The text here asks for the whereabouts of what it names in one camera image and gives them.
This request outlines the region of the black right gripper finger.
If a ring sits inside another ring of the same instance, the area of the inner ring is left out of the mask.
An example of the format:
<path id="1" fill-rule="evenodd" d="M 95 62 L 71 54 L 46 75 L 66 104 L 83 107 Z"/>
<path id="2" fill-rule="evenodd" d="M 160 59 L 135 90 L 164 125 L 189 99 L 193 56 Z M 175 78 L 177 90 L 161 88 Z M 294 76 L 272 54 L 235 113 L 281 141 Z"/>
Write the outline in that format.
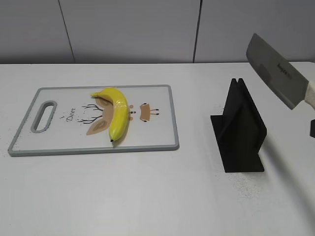
<path id="1" fill-rule="evenodd" d="M 315 138 L 315 119 L 310 123 L 310 136 Z"/>

